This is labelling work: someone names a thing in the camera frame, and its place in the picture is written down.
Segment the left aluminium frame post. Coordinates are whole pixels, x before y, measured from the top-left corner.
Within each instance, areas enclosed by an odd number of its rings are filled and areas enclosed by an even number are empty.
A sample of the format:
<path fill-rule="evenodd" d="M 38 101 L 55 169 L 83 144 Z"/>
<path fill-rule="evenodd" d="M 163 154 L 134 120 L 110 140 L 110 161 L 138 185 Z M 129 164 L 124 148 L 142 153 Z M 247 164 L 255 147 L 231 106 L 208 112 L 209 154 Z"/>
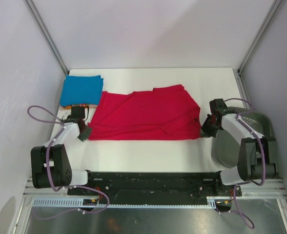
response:
<path fill-rule="evenodd" d="M 42 34 L 42 37 L 44 38 L 46 44 L 48 45 L 48 48 L 50 49 L 53 57 L 55 58 L 57 64 L 63 71 L 65 75 L 69 74 L 69 69 L 67 68 L 64 60 L 61 57 L 61 54 L 40 14 L 38 11 L 35 3 L 33 0 L 24 0 L 24 4 L 26 5 L 31 17 L 33 18 L 35 24 L 37 25 L 40 33 Z"/>

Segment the aluminium profile crossbar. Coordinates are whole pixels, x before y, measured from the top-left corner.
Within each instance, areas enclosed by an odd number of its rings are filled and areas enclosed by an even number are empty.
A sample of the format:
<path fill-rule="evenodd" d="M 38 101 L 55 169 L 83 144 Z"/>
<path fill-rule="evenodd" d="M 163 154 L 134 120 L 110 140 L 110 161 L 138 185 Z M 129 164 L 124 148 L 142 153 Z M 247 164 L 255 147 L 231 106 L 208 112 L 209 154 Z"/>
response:
<path fill-rule="evenodd" d="M 254 183 L 241 186 L 242 198 L 246 199 L 283 199 L 287 189 L 283 179 L 268 179 L 262 186 Z"/>

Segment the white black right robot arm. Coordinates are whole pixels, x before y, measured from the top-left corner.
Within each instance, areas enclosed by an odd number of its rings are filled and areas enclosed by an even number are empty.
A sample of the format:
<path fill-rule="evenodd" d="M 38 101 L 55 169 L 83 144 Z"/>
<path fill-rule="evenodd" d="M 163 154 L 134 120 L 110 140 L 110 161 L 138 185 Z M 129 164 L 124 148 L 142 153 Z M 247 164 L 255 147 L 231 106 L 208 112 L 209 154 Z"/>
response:
<path fill-rule="evenodd" d="M 226 100 L 209 103 L 211 113 L 201 126 L 200 136 L 216 137 L 219 131 L 228 132 L 239 145 L 237 164 L 220 172 L 212 183 L 213 192 L 225 195 L 230 185 L 254 183 L 262 186 L 266 179 L 278 176 L 278 151 L 271 133 L 270 120 L 252 107 L 228 107 Z"/>

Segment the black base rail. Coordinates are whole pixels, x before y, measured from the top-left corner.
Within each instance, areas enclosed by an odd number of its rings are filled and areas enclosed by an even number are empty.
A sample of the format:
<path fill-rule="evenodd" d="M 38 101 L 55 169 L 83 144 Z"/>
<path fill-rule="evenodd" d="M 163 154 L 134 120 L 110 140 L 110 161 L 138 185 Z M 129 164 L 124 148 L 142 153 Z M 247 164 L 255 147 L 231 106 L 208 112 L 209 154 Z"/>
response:
<path fill-rule="evenodd" d="M 89 172 L 88 188 L 98 188 L 109 200 L 152 204 L 190 204 L 208 196 L 242 196 L 241 188 L 221 182 L 216 173 L 118 173 Z"/>

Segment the right aluminium frame post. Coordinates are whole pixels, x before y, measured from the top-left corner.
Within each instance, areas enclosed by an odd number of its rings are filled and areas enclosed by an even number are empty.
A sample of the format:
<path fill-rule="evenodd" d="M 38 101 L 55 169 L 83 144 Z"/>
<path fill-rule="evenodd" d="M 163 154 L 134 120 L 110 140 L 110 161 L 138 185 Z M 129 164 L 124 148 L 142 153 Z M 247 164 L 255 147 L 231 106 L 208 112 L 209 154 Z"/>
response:
<path fill-rule="evenodd" d="M 238 75 L 242 75 L 243 71 L 247 67 L 248 63 L 252 59 L 254 53 L 256 52 L 259 44 L 261 43 L 263 37 L 265 36 L 266 32 L 270 28 L 271 24 L 273 23 L 276 15 L 278 14 L 280 8 L 285 3 L 285 0 L 274 0 L 269 11 L 267 12 L 261 26 L 259 27 L 256 36 L 254 37 L 251 45 L 249 46 L 242 62 L 240 63 L 237 72 Z"/>

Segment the folded orange patterned t shirt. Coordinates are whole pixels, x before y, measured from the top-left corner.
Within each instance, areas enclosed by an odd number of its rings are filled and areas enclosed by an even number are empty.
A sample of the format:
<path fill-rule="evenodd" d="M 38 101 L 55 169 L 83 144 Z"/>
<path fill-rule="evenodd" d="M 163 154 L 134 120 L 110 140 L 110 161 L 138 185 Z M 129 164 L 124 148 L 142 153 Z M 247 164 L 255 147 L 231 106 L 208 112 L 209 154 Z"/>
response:
<path fill-rule="evenodd" d="M 88 109 L 96 109 L 98 107 L 98 105 L 96 104 L 74 104 L 74 105 L 60 106 L 60 110 L 71 110 L 73 106 L 81 106 Z"/>

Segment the aluminium frame post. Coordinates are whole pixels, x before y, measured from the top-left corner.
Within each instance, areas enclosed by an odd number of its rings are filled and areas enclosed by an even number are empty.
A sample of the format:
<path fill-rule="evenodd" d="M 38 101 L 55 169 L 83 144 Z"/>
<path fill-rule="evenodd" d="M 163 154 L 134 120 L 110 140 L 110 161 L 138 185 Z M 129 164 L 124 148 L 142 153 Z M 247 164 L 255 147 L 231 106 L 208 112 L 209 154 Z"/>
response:
<path fill-rule="evenodd" d="M 265 36 L 266 32 L 270 28 L 271 24 L 273 23 L 276 15 L 278 14 L 280 8 L 285 3 L 285 0 L 274 0 L 269 11 L 267 12 L 261 26 L 259 27 L 256 36 L 254 37 L 251 45 L 249 46 L 242 62 L 240 63 L 237 72 L 238 75 L 242 75 L 243 71 L 247 67 L 248 63 L 252 59 L 254 53 L 256 52 L 259 44 L 261 43 L 263 37 Z"/>
<path fill-rule="evenodd" d="M 40 14 L 38 11 L 35 3 L 33 0 L 24 0 L 24 4 L 26 5 L 31 17 L 33 18 L 35 24 L 37 25 L 40 33 L 42 34 L 42 37 L 44 38 L 46 44 L 48 45 L 48 48 L 50 49 L 53 57 L 55 58 L 57 64 L 63 71 L 65 75 L 69 74 L 69 69 L 67 68 L 64 60 L 61 57 L 61 54 Z"/>

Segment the red t shirt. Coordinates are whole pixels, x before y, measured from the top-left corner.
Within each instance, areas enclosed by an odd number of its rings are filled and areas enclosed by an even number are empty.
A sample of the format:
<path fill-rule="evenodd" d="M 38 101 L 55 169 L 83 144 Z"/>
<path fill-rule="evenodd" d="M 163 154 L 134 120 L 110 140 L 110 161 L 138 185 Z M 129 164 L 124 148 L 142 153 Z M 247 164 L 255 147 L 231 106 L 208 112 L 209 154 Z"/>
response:
<path fill-rule="evenodd" d="M 198 139 L 200 110 L 181 84 L 127 95 L 104 91 L 89 140 Z"/>

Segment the dark green plastic tray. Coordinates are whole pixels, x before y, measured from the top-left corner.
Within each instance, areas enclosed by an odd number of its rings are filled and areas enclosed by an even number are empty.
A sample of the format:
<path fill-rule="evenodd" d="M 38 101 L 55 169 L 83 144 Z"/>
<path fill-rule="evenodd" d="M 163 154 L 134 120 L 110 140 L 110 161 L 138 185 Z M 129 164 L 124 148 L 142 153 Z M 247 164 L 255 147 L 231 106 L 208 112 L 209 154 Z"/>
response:
<path fill-rule="evenodd" d="M 242 120 L 250 128 L 265 137 L 273 136 L 273 128 L 270 119 L 260 112 L 248 112 L 241 107 L 228 107 L 231 114 L 240 114 Z M 232 135 L 226 130 L 219 130 L 212 140 L 211 157 L 213 161 L 227 168 L 237 165 L 241 140 L 239 134 Z"/>

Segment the folded blue t shirt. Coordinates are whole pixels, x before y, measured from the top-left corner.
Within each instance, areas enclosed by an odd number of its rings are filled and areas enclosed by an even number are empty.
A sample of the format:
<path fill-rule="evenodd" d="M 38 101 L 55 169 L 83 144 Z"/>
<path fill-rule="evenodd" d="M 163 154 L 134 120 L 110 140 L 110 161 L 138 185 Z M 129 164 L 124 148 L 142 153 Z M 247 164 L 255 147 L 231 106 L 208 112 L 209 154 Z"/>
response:
<path fill-rule="evenodd" d="M 60 105 L 62 107 L 79 104 L 98 105 L 103 92 L 103 78 L 100 75 L 66 76 Z"/>

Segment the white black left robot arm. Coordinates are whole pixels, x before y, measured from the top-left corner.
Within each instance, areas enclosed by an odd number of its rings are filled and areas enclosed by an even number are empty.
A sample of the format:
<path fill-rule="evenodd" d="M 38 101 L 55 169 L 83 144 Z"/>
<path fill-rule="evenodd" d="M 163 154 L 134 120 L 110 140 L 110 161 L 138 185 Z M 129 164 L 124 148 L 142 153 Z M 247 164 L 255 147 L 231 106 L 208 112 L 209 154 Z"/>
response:
<path fill-rule="evenodd" d="M 33 186 L 37 189 L 52 188 L 57 192 L 62 188 L 78 186 L 85 195 L 94 192 L 95 182 L 88 178 L 88 171 L 73 170 L 68 159 L 66 148 L 74 140 L 85 142 L 91 134 L 86 123 L 83 106 L 71 107 L 66 119 L 56 118 L 53 124 L 59 124 L 59 131 L 43 146 L 31 150 L 31 170 Z"/>

